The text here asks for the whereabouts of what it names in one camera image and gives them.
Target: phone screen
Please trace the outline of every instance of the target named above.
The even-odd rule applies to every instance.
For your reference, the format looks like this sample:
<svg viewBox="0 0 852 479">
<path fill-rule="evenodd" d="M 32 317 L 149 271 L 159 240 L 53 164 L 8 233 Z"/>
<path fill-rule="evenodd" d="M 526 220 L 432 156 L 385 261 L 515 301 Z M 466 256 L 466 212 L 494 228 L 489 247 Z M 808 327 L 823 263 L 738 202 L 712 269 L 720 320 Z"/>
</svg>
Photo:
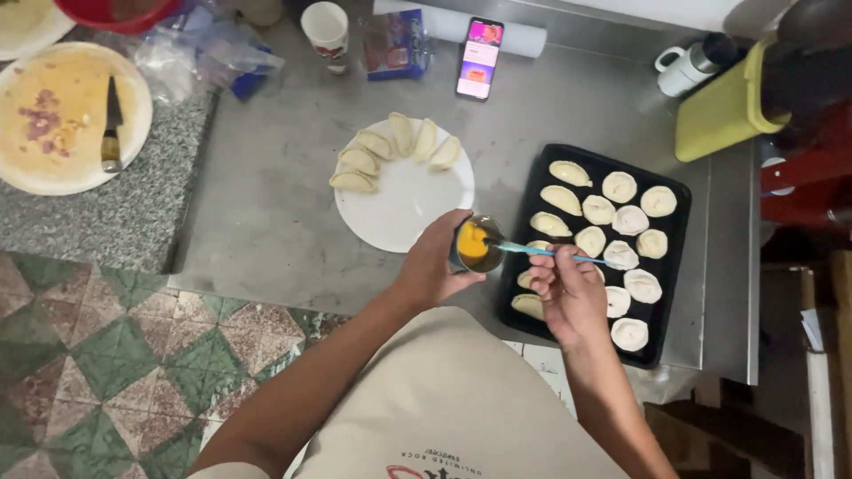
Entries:
<svg viewBox="0 0 852 479">
<path fill-rule="evenodd" d="M 488 98 L 502 41 L 502 23 L 477 18 L 470 22 L 456 92 L 481 99 Z"/>
</svg>

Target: black baking tray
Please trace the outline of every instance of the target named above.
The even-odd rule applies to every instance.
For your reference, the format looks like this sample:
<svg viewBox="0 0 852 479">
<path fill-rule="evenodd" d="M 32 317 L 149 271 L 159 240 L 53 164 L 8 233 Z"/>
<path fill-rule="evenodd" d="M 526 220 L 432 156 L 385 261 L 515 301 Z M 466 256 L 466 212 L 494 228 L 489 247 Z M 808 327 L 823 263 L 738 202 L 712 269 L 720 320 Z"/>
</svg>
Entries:
<svg viewBox="0 0 852 479">
<path fill-rule="evenodd" d="M 591 187 L 575 187 L 561 180 L 556 179 L 550 174 L 549 167 L 554 161 L 573 161 L 582 166 L 586 173 L 589 174 L 592 180 Z M 681 253 L 683 251 L 683 241 L 686 237 L 687 220 L 689 218 L 689 208 L 692 205 L 692 194 L 689 188 L 683 184 L 656 175 L 649 171 L 641 170 L 635 166 L 622 163 L 615 159 L 610 159 L 601 156 L 597 153 L 588 152 L 584 149 L 572 147 L 570 145 L 549 144 L 544 147 L 541 155 L 533 162 L 530 170 L 529 178 L 527 179 L 527 189 L 524 191 L 524 197 L 521 203 L 521 213 L 517 221 L 517 229 L 513 233 L 512 240 L 515 243 L 525 245 L 533 240 L 546 240 L 554 243 L 552 238 L 548 237 L 531 227 L 529 220 L 539 211 L 552 213 L 562 219 L 571 229 L 573 234 L 579 233 L 580 230 L 588 226 L 592 226 L 588 220 L 582 216 L 573 216 L 565 211 L 556 208 L 550 203 L 541 199 L 539 195 L 542 188 L 549 185 L 560 185 L 570 189 L 580 203 L 590 194 L 603 196 L 601 184 L 603 179 L 614 171 L 624 171 L 629 173 L 636 179 L 636 196 L 629 202 L 619 204 L 613 202 L 616 208 L 624 205 L 639 206 L 639 200 L 642 194 L 649 188 L 654 186 L 666 186 L 671 188 L 671 191 L 677 198 L 677 208 L 669 216 L 660 218 L 649 217 L 650 228 L 658 229 L 666 234 L 669 238 L 669 250 L 660 259 L 651 259 L 644 256 L 639 256 L 638 268 L 644 269 L 657 277 L 660 286 L 663 288 L 663 296 L 657 303 L 645 304 L 638 301 L 630 302 L 630 309 L 623 317 L 642 320 L 648 324 L 648 344 L 634 352 L 624 351 L 619 347 L 615 347 L 621 358 L 621 362 L 636 366 L 643 369 L 650 369 L 659 363 L 659 356 L 663 352 L 663 342 L 665 341 L 665 330 L 669 322 L 669 313 L 671 311 L 671 301 L 675 294 L 675 284 L 677 283 L 677 270 L 681 264 Z M 622 240 L 630 245 L 636 251 L 637 236 L 626 236 L 617 233 L 612 225 L 598 225 L 607 236 L 607 245 L 613 240 Z M 573 236 L 563 239 L 562 242 L 573 242 Z M 607 286 L 624 287 L 624 271 L 609 268 L 603 264 L 597 264 L 603 271 L 606 277 Z M 547 325 L 543 321 L 533 317 L 524 315 L 512 308 L 512 298 L 518 294 L 531 293 L 532 291 L 521 288 L 517 284 L 518 274 L 530 267 L 529 256 L 525 254 L 511 254 L 506 257 L 504 264 L 503 275 L 500 278 L 499 300 L 497 313 L 500 320 L 507 326 L 517 330 L 528 332 L 540 338 L 553 340 L 553 335 L 550 334 Z M 609 320 L 609 327 L 613 327 L 615 319 Z"/>
</svg>

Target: food package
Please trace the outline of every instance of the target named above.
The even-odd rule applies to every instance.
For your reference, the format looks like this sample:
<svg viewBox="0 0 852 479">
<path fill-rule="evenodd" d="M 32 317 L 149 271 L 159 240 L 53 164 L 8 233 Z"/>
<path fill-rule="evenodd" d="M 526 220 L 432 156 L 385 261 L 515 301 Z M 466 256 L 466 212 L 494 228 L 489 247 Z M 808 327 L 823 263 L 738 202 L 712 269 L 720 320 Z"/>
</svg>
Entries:
<svg viewBox="0 0 852 479">
<path fill-rule="evenodd" d="M 367 79 L 422 77 L 429 66 L 424 33 L 420 9 L 373 15 L 364 33 Z"/>
</svg>

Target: white mug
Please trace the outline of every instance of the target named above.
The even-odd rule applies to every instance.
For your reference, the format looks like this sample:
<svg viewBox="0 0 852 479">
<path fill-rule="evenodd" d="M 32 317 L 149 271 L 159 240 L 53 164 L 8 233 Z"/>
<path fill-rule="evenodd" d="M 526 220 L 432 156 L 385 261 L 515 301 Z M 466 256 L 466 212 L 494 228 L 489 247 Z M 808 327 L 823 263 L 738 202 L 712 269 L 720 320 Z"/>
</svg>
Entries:
<svg viewBox="0 0 852 479">
<path fill-rule="evenodd" d="M 701 48 L 701 43 L 682 49 L 680 47 L 671 47 L 659 54 L 654 62 L 654 67 L 659 72 L 657 77 L 657 85 L 659 89 L 668 96 L 680 96 L 690 91 L 695 85 L 713 76 L 713 73 L 704 73 L 692 64 L 689 58 L 689 52 L 692 49 Z M 668 66 L 663 65 L 662 60 L 667 55 L 676 54 L 677 60 L 674 60 Z"/>
<path fill-rule="evenodd" d="M 349 49 L 349 17 L 331 2 L 317 2 L 302 14 L 302 30 L 319 56 L 329 61 L 328 69 L 335 75 L 346 72 L 346 52 Z"/>
</svg>

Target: hand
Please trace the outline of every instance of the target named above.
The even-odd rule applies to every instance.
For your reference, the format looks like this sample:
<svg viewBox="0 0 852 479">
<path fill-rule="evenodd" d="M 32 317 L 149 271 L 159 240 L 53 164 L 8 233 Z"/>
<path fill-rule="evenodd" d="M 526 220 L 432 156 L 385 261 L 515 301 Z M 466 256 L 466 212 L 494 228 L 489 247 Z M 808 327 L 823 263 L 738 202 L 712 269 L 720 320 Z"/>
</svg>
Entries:
<svg viewBox="0 0 852 479">
<path fill-rule="evenodd" d="M 453 232 L 472 214 L 471 210 L 453 210 L 428 225 L 408 251 L 400 274 L 389 289 L 425 311 L 485 280 L 483 273 L 450 273 L 448 258 Z"/>
<path fill-rule="evenodd" d="M 609 344 L 607 292 L 589 261 L 573 255 L 589 256 L 575 245 L 553 245 L 555 257 L 530 257 L 530 287 L 544 305 L 544 321 L 563 349 L 582 343 Z"/>
</svg>

